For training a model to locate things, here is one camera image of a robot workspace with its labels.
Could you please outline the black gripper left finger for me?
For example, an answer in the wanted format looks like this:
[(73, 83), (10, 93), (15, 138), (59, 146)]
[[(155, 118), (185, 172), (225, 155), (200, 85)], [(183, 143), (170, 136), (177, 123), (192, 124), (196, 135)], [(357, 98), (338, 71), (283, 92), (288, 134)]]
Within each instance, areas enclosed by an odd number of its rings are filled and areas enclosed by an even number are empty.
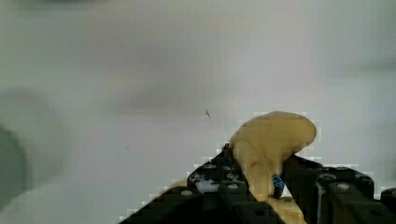
[(286, 224), (258, 201), (229, 146), (120, 224)]

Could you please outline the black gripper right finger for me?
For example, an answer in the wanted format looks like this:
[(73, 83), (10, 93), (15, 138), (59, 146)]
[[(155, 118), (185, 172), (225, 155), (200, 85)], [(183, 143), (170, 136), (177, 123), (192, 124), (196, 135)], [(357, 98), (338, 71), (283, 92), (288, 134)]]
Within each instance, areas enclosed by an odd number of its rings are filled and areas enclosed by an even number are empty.
[(377, 200), (374, 180), (351, 168), (293, 155), (283, 162), (282, 179), (307, 224), (396, 224), (395, 189)]

